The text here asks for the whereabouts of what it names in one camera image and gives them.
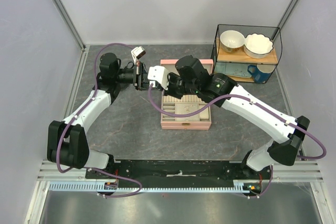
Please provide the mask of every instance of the white bowl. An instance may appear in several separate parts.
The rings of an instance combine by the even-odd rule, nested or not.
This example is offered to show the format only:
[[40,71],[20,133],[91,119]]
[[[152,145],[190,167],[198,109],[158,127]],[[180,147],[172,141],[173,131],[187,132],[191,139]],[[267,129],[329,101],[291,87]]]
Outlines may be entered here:
[[273,42],[262,34],[250,34],[245,39],[244,52],[252,58],[264,58],[272,50]]
[[245,37],[238,31],[228,30],[220,35],[220,43],[226,52],[235,52],[244,45]]

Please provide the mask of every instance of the scalloped bowl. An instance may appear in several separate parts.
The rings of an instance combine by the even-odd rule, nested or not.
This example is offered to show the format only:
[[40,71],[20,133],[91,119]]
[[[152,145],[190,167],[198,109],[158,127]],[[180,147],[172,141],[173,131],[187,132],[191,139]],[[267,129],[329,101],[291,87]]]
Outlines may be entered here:
[[245,38],[244,52],[255,59],[268,56],[273,50],[273,42],[262,34],[250,34]]

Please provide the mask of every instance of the pink box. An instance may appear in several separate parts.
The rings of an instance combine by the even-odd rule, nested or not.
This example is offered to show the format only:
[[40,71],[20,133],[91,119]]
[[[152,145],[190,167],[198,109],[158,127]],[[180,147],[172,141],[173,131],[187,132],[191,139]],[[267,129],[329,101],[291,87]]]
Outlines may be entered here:
[[[175,63],[178,60],[161,60],[161,65],[164,66],[169,72],[177,71]],[[204,68],[212,73],[214,65],[213,60],[200,60]],[[199,110],[202,106],[206,105],[196,95],[184,95],[181,99],[171,97],[169,95],[162,96],[161,109],[175,114],[188,114],[193,111]],[[161,114],[161,127],[168,130],[208,130],[211,126],[211,112],[210,107],[201,113],[190,116],[189,118],[173,118]]]

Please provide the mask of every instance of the mug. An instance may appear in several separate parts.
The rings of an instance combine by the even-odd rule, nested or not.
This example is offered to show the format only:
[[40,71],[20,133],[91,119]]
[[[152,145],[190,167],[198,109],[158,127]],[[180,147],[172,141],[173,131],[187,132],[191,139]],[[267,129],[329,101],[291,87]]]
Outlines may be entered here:
[[275,66],[273,65],[249,65],[247,72],[252,75],[255,83],[263,83],[268,80],[274,69]]

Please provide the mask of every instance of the gray wall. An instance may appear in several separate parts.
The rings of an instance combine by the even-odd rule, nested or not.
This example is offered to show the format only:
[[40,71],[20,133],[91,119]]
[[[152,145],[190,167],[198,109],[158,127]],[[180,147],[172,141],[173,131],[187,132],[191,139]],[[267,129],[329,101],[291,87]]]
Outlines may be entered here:
[[217,24],[276,26],[290,0],[62,0],[87,44],[213,43]]
[[0,216],[22,223],[80,48],[51,0],[0,0]]
[[[327,147],[319,164],[331,196],[336,194],[336,0],[300,0],[282,31],[279,70],[295,115]],[[308,137],[307,154],[321,154]],[[336,206],[335,197],[331,197]]]

